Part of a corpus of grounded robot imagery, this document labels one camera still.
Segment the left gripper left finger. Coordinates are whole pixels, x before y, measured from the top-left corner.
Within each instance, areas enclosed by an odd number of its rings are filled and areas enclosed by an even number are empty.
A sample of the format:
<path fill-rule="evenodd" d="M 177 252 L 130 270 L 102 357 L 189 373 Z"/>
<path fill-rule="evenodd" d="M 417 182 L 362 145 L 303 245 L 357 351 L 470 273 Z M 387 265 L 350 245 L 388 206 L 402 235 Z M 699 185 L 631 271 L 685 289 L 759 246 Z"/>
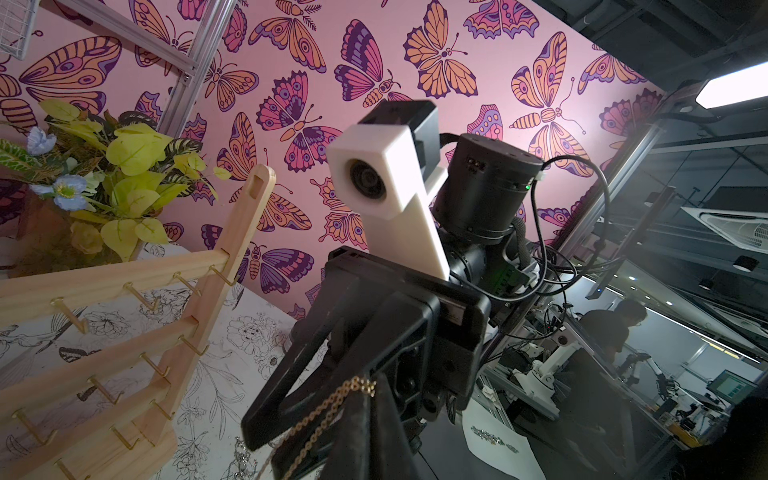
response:
<path fill-rule="evenodd" d="M 352 393 L 344 402 L 332 449 L 321 480 L 364 480 L 371 467 L 371 403 L 365 392 Z"/>

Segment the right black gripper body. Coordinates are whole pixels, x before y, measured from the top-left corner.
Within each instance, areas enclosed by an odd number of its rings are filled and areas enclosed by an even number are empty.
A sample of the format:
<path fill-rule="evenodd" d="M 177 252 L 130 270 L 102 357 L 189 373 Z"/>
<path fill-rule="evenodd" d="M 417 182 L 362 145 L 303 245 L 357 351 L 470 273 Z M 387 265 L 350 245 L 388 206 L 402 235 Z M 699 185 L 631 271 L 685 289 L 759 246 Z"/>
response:
<path fill-rule="evenodd" d="M 334 251 L 308 316 L 242 422 L 246 447 L 272 445 L 261 472 L 319 478 L 344 402 L 386 376 L 413 460 L 428 420 L 467 407 L 489 299 L 478 291 L 348 247 Z"/>

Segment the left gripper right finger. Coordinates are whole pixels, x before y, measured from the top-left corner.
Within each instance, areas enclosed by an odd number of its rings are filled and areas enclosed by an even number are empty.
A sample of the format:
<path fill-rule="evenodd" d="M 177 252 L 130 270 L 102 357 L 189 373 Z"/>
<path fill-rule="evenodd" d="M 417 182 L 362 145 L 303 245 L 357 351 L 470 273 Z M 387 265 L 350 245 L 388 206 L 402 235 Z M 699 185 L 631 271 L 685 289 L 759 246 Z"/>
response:
<path fill-rule="evenodd" d="M 371 406 L 370 463 L 371 479 L 420 479 L 394 395 L 383 374 L 375 377 Z"/>

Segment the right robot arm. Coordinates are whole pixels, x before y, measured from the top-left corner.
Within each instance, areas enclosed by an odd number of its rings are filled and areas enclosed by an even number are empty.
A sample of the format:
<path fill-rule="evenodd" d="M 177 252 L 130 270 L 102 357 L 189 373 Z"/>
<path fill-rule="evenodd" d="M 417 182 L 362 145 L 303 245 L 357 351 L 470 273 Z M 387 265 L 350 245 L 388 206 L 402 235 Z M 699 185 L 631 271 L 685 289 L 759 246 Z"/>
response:
<path fill-rule="evenodd" d="M 457 139 L 434 205 L 449 258 L 447 279 L 349 247 L 333 251 L 293 343 L 249 407 L 245 445 L 275 443 L 277 479 L 414 479 L 427 422 L 465 410 L 494 300 L 524 286 L 490 285 L 490 258 L 518 243 L 530 253 L 518 210 L 539 158 L 474 134 Z"/>

